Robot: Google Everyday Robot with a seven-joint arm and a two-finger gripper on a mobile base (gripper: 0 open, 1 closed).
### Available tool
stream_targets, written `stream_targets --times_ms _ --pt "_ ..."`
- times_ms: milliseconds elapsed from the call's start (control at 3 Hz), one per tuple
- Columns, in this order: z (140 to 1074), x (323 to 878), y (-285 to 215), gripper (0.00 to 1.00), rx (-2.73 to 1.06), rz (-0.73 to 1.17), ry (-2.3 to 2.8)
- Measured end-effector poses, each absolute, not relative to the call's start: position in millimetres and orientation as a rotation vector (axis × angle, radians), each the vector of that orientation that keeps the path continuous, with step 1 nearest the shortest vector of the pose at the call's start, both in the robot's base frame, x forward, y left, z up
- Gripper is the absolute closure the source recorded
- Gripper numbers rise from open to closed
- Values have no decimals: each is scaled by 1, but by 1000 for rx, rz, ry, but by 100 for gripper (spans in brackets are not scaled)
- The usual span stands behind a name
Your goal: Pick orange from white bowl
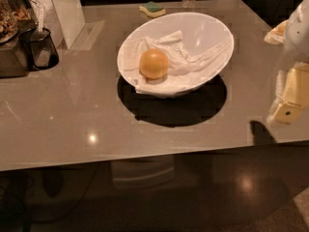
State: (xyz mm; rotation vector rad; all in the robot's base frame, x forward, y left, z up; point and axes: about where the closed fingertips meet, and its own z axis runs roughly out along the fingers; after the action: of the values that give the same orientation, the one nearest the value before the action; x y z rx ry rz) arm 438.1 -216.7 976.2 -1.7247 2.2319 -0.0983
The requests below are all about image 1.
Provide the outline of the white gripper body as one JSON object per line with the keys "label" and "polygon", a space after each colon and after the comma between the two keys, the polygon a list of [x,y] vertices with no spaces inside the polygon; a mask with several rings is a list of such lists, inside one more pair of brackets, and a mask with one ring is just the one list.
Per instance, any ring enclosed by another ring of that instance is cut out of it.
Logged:
{"label": "white gripper body", "polygon": [[288,19],[284,52],[297,68],[309,65],[309,0],[302,0]]}

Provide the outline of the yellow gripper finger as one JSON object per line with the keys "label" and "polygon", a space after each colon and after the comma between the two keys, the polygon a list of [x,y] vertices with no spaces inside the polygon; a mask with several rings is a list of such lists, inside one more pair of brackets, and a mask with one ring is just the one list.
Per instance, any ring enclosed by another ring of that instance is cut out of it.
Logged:
{"label": "yellow gripper finger", "polygon": [[264,41],[268,44],[281,44],[284,42],[287,20],[282,21],[265,35]]}
{"label": "yellow gripper finger", "polygon": [[288,71],[280,71],[275,96],[267,117],[268,124],[292,124],[309,106],[309,64],[295,63]]}

